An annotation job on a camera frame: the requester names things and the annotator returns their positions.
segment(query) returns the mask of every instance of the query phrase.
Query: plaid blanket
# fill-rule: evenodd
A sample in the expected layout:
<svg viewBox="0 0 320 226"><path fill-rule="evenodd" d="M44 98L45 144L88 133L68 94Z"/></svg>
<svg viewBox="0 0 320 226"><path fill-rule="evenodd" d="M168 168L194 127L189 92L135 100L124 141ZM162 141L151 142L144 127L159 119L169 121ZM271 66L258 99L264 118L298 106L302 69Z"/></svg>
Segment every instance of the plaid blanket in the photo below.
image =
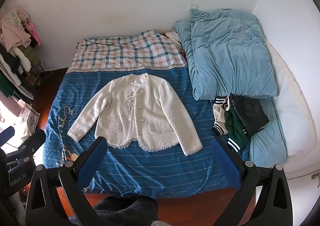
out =
<svg viewBox="0 0 320 226"><path fill-rule="evenodd" d="M186 65L171 40L149 30L133 37L81 40L67 73L143 68L168 70Z"/></svg>

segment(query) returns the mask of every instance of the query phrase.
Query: wooden floor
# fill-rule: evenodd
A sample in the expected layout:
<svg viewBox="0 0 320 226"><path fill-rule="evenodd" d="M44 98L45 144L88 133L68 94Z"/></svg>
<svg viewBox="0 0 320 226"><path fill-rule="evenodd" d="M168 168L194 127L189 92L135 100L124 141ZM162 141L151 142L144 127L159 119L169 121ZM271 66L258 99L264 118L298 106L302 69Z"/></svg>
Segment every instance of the wooden floor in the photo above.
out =
<svg viewBox="0 0 320 226"><path fill-rule="evenodd" d="M52 102L66 70L55 70L53 73L47 74L33 102L34 109L40 113L38 127L43 130L45 130ZM62 189L58 189L58 192L67 214L73 215ZM158 199L159 219L173 226L211 226L227 207L234 194L234 189L226 188L196 194L188 198ZM85 196L91 205L95 205L107 197L106 194L86 194ZM253 196L240 225L249 220L254 209L254 199Z"/></svg>

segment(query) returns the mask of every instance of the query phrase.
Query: white tweed jacket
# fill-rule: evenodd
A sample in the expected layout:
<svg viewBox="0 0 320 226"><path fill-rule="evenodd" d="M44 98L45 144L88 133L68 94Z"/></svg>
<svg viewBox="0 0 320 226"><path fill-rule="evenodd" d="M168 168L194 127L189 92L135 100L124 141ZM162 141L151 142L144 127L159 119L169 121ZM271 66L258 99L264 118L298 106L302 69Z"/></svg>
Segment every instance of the white tweed jacket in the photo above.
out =
<svg viewBox="0 0 320 226"><path fill-rule="evenodd" d="M137 140L146 151L178 143L186 156L202 149L176 92L163 78L147 73L108 83L83 108L68 135L79 142L96 120L95 138L105 137L112 147L125 148L131 140Z"/></svg>

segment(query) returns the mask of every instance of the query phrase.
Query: jacket sleeve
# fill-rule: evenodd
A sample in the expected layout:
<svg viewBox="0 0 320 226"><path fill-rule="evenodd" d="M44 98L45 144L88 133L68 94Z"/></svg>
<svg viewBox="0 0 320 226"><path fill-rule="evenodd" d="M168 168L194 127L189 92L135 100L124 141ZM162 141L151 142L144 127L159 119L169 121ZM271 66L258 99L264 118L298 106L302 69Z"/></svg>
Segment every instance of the jacket sleeve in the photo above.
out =
<svg viewBox="0 0 320 226"><path fill-rule="evenodd" d="M160 83L159 98L164 115L177 135L183 153L188 156L202 149L189 113L166 80Z"/></svg>
<svg viewBox="0 0 320 226"><path fill-rule="evenodd" d="M113 83L114 80L109 82L91 98L70 127L67 135L73 138L75 142L79 142L88 133L89 129L94 125L104 108L110 102Z"/></svg>

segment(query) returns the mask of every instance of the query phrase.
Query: pink hanger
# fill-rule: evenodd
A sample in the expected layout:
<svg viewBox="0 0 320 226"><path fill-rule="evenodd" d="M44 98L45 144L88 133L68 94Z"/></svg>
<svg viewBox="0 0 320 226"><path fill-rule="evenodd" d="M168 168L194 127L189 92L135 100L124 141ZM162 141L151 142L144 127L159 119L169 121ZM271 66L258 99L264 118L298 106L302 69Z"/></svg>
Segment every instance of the pink hanger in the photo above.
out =
<svg viewBox="0 0 320 226"><path fill-rule="evenodd" d="M33 36L33 38L37 41L38 46L41 45L41 41L39 40L38 34L36 32L35 26L33 23L28 22L26 24L26 29L30 32L30 35Z"/></svg>

